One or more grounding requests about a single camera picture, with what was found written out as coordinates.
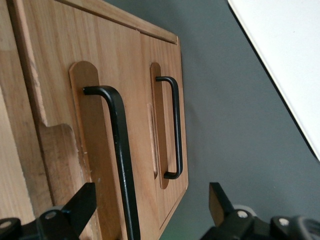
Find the white surface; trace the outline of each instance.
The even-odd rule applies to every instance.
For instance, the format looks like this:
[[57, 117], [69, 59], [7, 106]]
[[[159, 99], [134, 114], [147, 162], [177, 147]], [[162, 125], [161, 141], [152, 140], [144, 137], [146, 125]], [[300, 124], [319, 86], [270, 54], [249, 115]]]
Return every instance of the white surface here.
[[320, 159], [320, 0], [228, 2]]

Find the black metal handle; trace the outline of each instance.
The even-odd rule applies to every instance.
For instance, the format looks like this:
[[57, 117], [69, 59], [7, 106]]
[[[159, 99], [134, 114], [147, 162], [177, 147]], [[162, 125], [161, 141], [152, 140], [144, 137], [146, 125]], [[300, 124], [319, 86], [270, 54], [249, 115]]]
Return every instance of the black metal handle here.
[[173, 105], [173, 123], [174, 123], [174, 142], [175, 142], [175, 160], [176, 172], [165, 172], [165, 179], [177, 179], [183, 171], [182, 159], [182, 141], [181, 141], [181, 124], [180, 124], [180, 103], [179, 103], [179, 87], [177, 81], [170, 76], [157, 76], [157, 82], [168, 82], [171, 85], [172, 105]]
[[118, 91], [111, 86], [87, 86], [83, 92], [85, 95], [102, 96], [108, 104], [126, 232], [129, 240], [139, 240], [139, 217], [124, 103]]

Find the wooden board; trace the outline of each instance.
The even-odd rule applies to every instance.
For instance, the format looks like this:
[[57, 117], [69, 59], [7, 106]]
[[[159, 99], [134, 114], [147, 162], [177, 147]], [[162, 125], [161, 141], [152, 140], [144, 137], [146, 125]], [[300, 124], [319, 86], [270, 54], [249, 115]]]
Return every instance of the wooden board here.
[[[64, 204], [91, 180], [68, 73], [73, 63], [88, 61], [96, 66], [100, 85], [116, 88], [123, 98], [141, 239], [157, 238], [159, 213], [147, 101], [150, 74], [149, 66], [144, 69], [141, 64], [141, 33], [53, 0], [15, 0], [14, 11], [20, 46], [26, 55], [27, 83], [42, 122], [39, 129], [48, 177], [56, 189], [52, 190], [54, 203]], [[112, 136], [108, 106], [102, 105], [106, 135]], [[122, 206], [115, 150], [112, 144], [109, 148], [116, 198]], [[123, 213], [121, 209], [119, 212], [122, 237], [126, 239]], [[91, 230], [98, 238], [94, 221]]]
[[[184, 111], [184, 95], [181, 70], [181, 54], [178, 45], [160, 41], [158, 39], [141, 35], [143, 65], [150, 67], [152, 63], [159, 63], [161, 66], [161, 75], [173, 77], [179, 87], [179, 102], [181, 116], [181, 140], [182, 140], [182, 158], [183, 172], [178, 179], [169, 180], [166, 189], [162, 189], [160, 185], [160, 174], [155, 179], [155, 188], [157, 193], [157, 203], [159, 209], [160, 233], [167, 226], [173, 212], [177, 208], [182, 196], [188, 187], [188, 165], [187, 165], [187, 144], [186, 144], [186, 125]], [[166, 149], [168, 159], [168, 170], [176, 171], [176, 151], [175, 151], [175, 135], [173, 122], [173, 105], [171, 86], [167, 82], [162, 83], [163, 107]], [[152, 103], [152, 94], [148, 94], [148, 102]]]
[[164, 178], [168, 172], [168, 153], [166, 139], [166, 125], [164, 112], [164, 98], [162, 82], [156, 82], [156, 77], [161, 77], [161, 67], [159, 63], [153, 62], [150, 66], [150, 82], [152, 91], [153, 114], [155, 118], [155, 132], [157, 144], [157, 159], [158, 168], [160, 169], [160, 184], [162, 189], [166, 189], [169, 184], [169, 179]]
[[26, 224], [52, 206], [7, 3], [0, 0], [0, 218]]
[[178, 37], [173, 33], [155, 26], [145, 20], [142, 20], [128, 12], [125, 12], [115, 6], [102, 0], [56, 0], [58, 2], [73, 6], [88, 13], [97, 15], [112, 22], [121, 24], [128, 28], [137, 30], [142, 34], [178, 44]]
[[85, 96], [83, 88], [99, 86], [98, 70], [88, 61], [80, 61], [70, 68], [70, 80], [77, 122], [80, 129], [82, 151], [95, 183], [97, 212], [104, 239], [121, 239], [121, 223], [110, 144], [105, 126], [100, 96]]

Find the wooden edge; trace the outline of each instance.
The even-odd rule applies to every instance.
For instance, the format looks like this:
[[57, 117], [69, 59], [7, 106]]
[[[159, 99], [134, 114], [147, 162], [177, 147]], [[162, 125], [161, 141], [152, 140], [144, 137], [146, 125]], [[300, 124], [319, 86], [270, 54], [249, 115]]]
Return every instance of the wooden edge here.
[[101, 18], [110, 20], [117, 24], [126, 26], [131, 29], [135, 29], [140, 33], [166, 41], [168, 43], [172, 43], [178, 45], [178, 37], [164, 30], [152, 23], [149, 23], [141, 18], [138, 18], [120, 8], [117, 8], [107, 2], [102, 0], [55, 0], [62, 4], [69, 5], [76, 9], [88, 12], [90, 14], [94, 14]]
[[164, 175], [169, 170], [168, 151], [165, 124], [164, 97], [162, 90], [162, 82], [156, 82], [156, 77], [161, 77], [161, 67], [159, 63], [153, 62], [150, 66], [150, 81], [152, 91], [153, 114], [156, 129], [156, 144], [158, 165], [160, 169], [160, 185], [162, 189], [166, 189], [169, 185], [169, 179]]

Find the bolt head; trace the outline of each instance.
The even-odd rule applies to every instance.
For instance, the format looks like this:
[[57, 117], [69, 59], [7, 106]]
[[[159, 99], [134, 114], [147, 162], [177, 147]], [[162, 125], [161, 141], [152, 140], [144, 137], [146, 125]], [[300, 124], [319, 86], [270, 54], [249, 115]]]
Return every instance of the bolt head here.
[[242, 218], [242, 219], [246, 219], [248, 217], [248, 213], [246, 213], [245, 211], [242, 211], [242, 210], [239, 210], [237, 212], [237, 214], [238, 214], [238, 217]]
[[285, 218], [279, 218], [279, 223], [284, 226], [284, 227], [287, 227], [289, 226], [289, 220], [288, 219], [285, 219]]

